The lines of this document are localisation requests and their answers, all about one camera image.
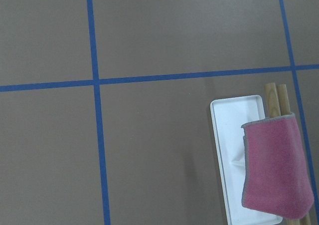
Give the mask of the white rectangular tray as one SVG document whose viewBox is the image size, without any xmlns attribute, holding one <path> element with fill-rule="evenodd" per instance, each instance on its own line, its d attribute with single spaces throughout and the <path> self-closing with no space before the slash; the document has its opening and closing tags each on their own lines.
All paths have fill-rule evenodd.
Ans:
<svg viewBox="0 0 319 225">
<path fill-rule="evenodd" d="M 245 148 L 242 125 L 265 118 L 260 95 L 217 99 L 210 103 L 223 198 L 229 225 L 277 225 L 282 217 L 242 206 Z"/>
</svg>

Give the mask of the inner wooden rack rod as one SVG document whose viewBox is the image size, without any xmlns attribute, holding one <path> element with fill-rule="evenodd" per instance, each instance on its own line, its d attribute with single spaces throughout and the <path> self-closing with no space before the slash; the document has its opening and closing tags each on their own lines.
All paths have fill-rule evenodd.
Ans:
<svg viewBox="0 0 319 225">
<path fill-rule="evenodd" d="M 281 116 L 277 87 L 274 82 L 267 83 L 265 86 L 266 102 L 268 115 L 271 118 Z"/>
</svg>

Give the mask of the pink cleaning cloth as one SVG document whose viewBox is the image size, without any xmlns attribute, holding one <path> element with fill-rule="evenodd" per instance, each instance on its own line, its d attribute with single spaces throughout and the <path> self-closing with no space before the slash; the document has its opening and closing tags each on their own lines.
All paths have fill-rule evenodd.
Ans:
<svg viewBox="0 0 319 225">
<path fill-rule="evenodd" d="M 245 123 L 243 207 L 289 220 L 303 218 L 314 203 L 296 117 Z"/>
</svg>

